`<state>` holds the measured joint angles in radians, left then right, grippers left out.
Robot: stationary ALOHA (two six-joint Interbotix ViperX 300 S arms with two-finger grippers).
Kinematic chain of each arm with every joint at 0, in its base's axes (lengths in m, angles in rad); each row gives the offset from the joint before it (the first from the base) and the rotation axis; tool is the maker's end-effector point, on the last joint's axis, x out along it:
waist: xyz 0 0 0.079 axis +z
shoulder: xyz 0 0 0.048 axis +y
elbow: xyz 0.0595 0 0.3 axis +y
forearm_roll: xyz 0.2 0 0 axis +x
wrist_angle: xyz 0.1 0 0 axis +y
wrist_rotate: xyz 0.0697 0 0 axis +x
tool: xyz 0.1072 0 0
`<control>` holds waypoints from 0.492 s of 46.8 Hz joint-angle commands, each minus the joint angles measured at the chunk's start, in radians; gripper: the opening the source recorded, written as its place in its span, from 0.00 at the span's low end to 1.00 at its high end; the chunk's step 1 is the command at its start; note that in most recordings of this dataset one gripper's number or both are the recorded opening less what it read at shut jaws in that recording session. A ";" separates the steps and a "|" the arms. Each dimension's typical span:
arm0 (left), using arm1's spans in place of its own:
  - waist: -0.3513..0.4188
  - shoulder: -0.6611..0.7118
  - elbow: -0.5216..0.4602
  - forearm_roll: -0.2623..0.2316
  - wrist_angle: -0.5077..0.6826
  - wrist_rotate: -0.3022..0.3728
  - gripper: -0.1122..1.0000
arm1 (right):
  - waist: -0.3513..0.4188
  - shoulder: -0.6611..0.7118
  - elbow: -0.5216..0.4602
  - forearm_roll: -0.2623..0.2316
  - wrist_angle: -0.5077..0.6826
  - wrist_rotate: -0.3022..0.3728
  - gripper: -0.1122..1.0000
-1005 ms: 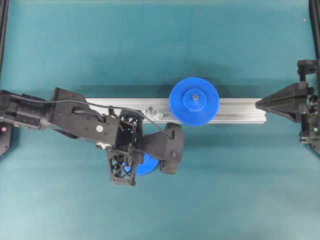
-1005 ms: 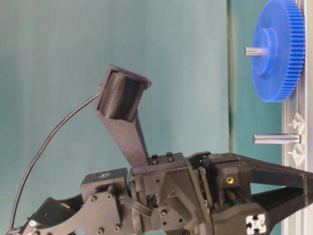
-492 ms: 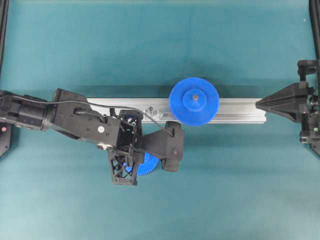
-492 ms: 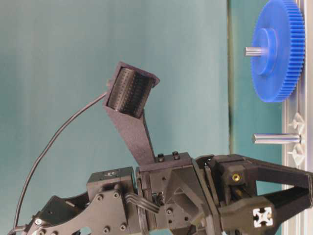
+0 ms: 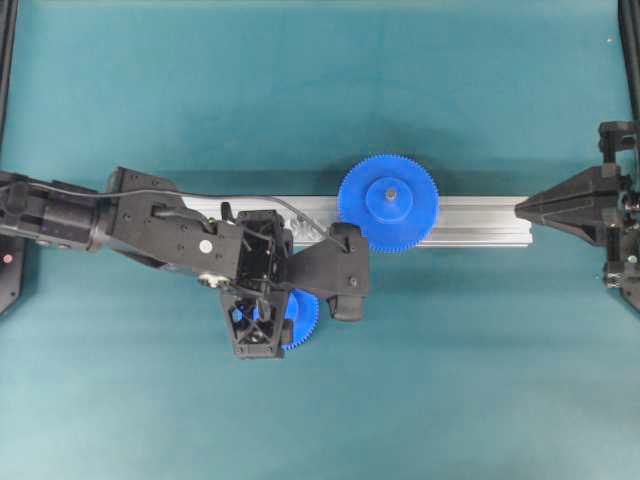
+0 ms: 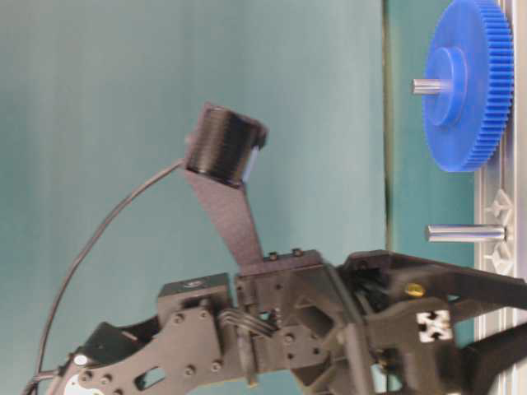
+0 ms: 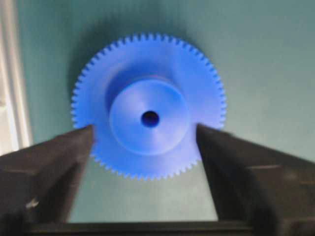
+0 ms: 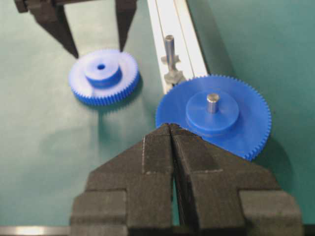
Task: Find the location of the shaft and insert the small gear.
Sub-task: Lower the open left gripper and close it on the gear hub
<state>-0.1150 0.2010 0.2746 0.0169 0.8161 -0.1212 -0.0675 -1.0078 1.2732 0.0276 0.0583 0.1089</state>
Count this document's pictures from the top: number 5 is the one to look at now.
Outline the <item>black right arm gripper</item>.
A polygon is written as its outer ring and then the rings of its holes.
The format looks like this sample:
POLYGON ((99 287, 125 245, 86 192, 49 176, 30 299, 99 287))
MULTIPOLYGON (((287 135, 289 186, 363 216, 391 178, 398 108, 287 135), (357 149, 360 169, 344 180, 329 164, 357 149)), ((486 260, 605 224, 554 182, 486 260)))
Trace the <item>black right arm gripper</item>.
POLYGON ((632 290, 639 286, 639 123, 604 122, 599 134, 602 166, 587 168, 518 203, 515 215, 590 245, 605 244, 605 285, 632 290), (603 214, 592 206, 562 202, 602 195, 612 202, 603 214))

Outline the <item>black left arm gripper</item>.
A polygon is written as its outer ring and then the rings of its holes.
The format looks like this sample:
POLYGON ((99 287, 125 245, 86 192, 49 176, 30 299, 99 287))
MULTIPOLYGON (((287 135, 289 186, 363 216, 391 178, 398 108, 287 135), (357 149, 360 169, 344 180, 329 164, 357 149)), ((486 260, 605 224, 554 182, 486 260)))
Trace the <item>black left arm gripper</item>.
POLYGON ((289 294, 271 292, 282 282, 282 264, 292 255, 293 235, 275 210, 221 211, 211 223, 211 253, 224 271, 203 272, 198 282, 221 290, 232 349, 240 359, 283 358, 291 341, 285 317, 289 294))

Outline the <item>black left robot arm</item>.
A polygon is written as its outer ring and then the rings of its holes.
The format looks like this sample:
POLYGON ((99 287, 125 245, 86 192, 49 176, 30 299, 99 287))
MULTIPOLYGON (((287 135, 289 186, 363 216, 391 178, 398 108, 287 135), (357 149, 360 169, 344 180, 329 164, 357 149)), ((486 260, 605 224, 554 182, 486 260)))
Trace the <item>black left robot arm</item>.
POLYGON ((41 245, 94 252, 108 248, 147 267, 197 279, 216 289, 234 353, 281 358, 292 338, 289 289, 280 267, 293 238, 274 210, 219 218, 185 204, 164 178, 117 168, 104 193, 62 182, 1 175, 1 232, 41 245))

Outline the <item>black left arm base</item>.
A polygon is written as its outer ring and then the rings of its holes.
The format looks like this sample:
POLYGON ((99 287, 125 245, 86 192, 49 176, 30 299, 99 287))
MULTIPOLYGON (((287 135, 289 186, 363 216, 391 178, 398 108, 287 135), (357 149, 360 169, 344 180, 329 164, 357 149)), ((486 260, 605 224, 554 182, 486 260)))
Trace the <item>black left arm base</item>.
POLYGON ((25 241, 2 235, 0 257, 0 307, 4 314, 21 295, 25 241))

